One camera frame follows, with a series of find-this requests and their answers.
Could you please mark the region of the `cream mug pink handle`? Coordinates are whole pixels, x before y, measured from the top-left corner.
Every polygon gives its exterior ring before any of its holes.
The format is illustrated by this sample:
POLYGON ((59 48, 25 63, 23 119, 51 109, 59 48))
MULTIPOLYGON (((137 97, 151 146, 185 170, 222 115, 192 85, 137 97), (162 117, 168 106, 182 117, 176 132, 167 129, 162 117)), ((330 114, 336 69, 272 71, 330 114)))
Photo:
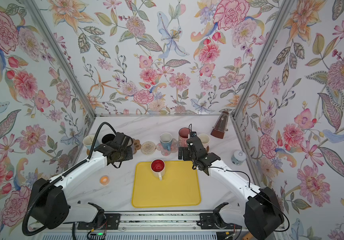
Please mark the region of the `cream mug pink handle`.
POLYGON ((201 140, 203 147, 207 148, 210 143, 210 137, 207 134, 199 134, 198 137, 201 140))

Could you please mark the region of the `white mug blue handle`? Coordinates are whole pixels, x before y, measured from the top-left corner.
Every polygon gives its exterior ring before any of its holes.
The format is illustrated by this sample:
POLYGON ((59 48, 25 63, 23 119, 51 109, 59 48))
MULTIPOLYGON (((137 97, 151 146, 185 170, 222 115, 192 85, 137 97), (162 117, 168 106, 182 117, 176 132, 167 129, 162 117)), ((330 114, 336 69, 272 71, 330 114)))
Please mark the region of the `white mug blue handle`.
POLYGON ((164 150, 171 151, 173 137, 170 133, 163 133, 160 135, 160 143, 164 150))

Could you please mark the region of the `small orange ball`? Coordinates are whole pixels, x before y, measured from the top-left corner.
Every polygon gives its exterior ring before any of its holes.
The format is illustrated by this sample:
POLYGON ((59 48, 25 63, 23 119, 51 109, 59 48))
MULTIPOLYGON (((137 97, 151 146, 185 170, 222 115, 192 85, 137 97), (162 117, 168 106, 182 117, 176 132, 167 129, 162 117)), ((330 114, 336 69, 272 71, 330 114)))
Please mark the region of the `small orange ball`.
POLYGON ((110 178, 108 176, 102 176, 99 180, 100 184, 106 186, 110 182, 110 178))

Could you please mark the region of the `red interior white mug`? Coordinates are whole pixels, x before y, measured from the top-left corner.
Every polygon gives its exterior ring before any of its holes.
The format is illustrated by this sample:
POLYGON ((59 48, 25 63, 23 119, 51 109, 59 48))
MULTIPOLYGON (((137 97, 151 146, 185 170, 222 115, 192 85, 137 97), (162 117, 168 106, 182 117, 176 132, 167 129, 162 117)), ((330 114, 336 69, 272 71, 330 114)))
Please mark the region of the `red interior white mug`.
POLYGON ((151 162, 151 171, 155 178, 160 181, 163 180, 163 177, 166 173, 166 163, 163 160, 157 159, 151 162))

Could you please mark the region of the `pink flower coaster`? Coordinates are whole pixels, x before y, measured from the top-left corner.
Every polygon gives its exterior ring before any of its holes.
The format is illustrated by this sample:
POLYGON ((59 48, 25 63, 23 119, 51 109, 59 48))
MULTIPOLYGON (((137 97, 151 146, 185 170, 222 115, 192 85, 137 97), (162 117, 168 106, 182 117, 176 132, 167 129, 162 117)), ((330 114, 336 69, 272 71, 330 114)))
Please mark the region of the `pink flower coaster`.
POLYGON ((162 153, 163 156, 169 156, 171 153, 178 152, 178 142, 172 139, 169 143, 160 142, 157 144, 156 149, 162 153))

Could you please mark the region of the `white embroidered round coaster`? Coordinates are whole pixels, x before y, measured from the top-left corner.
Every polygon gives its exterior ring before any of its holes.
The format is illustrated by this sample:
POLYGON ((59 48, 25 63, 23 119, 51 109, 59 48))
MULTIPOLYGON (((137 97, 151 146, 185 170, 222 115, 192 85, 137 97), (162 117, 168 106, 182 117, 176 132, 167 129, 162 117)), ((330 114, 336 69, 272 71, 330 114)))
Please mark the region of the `white embroidered round coaster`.
POLYGON ((153 142, 148 141, 142 144, 141 152, 144 155, 152 155, 155 152, 155 150, 156 150, 156 145, 153 142))

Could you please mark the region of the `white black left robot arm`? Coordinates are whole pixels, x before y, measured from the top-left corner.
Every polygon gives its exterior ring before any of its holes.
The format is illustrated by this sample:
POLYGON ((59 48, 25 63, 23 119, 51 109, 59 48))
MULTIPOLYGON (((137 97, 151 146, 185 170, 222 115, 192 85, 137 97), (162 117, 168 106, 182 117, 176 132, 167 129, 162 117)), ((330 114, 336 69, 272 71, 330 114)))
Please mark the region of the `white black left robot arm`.
POLYGON ((22 220, 22 233, 34 236, 45 229, 55 229, 61 224, 86 223, 94 229, 107 224, 105 210, 92 202, 71 203, 71 197, 86 179, 107 166, 119 169, 124 161, 133 159, 133 138, 116 132, 113 126, 103 122, 97 129, 89 155, 63 173, 34 182, 27 211, 22 220), (111 128, 114 139, 96 145, 103 126, 111 128))

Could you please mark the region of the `black mug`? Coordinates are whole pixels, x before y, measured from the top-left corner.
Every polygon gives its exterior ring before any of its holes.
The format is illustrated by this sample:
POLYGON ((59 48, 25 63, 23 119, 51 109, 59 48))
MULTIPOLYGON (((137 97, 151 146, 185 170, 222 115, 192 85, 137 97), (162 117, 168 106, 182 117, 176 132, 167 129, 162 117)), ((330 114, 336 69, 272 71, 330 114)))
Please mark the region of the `black mug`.
POLYGON ((110 141, 113 141, 115 139, 115 134, 107 134, 102 137, 102 143, 107 144, 110 141))

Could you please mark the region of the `brown wooden metronome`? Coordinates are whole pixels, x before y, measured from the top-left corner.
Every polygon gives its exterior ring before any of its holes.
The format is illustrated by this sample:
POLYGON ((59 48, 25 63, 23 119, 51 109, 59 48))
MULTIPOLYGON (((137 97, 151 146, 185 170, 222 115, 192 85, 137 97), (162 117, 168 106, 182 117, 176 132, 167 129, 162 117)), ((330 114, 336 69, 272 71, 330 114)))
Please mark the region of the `brown wooden metronome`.
POLYGON ((211 131, 213 137, 218 139, 224 138, 225 132, 227 131, 228 118, 229 112, 223 111, 211 131))

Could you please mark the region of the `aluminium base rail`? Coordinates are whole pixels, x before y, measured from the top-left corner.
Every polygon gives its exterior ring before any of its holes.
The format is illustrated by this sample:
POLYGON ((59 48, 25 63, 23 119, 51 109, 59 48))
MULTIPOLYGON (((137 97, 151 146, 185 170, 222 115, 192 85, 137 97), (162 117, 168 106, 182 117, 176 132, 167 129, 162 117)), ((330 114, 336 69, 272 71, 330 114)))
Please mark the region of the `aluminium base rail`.
POLYGON ((218 210, 105 212, 102 227, 108 231, 217 231, 246 229, 244 214, 227 219, 218 210))

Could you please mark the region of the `white ceramic lidded jar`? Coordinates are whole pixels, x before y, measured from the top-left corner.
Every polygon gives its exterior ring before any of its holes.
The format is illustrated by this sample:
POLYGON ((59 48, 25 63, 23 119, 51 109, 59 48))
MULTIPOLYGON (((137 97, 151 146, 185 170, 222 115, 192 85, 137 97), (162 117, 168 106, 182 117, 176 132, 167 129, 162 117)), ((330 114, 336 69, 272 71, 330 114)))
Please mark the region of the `white ceramic lidded jar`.
POLYGON ((240 166, 246 161, 246 159, 247 159, 247 156, 243 151, 235 150, 231 157, 231 162, 234 165, 240 166))

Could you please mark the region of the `yellow tray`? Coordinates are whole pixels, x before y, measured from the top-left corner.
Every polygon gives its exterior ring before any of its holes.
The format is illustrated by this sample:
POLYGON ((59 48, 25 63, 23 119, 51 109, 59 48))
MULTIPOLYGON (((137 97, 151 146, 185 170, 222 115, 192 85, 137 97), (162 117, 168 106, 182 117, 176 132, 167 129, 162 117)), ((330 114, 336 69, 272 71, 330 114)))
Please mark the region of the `yellow tray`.
POLYGON ((151 162, 136 165, 132 194, 135 208, 166 208, 198 206, 201 203, 199 179, 192 163, 166 161, 162 179, 155 176, 151 162))

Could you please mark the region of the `cork paw print coaster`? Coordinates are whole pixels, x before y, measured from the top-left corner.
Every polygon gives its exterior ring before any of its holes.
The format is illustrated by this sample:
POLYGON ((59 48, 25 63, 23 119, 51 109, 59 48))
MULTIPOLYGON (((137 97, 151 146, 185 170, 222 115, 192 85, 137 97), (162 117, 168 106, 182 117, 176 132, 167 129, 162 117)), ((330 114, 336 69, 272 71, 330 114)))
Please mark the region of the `cork paw print coaster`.
POLYGON ((133 154, 135 155, 136 152, 141 149, 142 145, 140 143, 140 140, 133 139, 133 141, 134 142, 133 142, 133 145, 132 145, 132 150, 133 150, 133 154))

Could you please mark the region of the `white mug light-blue handle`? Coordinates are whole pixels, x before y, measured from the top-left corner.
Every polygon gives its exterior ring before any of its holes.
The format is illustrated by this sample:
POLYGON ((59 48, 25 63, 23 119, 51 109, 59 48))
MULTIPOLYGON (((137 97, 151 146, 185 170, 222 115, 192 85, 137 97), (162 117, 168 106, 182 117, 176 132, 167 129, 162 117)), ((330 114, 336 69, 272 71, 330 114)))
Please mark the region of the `white mug light-blue handle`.
POLYGON ((88 135, 83 139, 83 145, 88 149, 91 150, 92 144, 94 142, 95 135, 88 135))

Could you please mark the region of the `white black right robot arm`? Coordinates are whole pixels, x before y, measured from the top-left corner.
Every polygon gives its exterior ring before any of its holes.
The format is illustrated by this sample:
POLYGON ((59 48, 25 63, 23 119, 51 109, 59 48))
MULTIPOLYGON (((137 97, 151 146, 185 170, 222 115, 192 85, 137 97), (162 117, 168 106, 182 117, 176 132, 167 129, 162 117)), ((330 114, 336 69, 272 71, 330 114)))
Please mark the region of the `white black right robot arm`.
POLYGON ((252 184, 251 179, 240 176, 241 171, 231 170, 218 155, 208 153, 196 132, 189 132, 186 144, 179 148, 178 158, 191 161, 193 170, 216 179, 236 196, 236 202, 222 203, 214 209, 220 223, 245 227, 256 239, 265 240, 289 220, 271 188, 252 184))

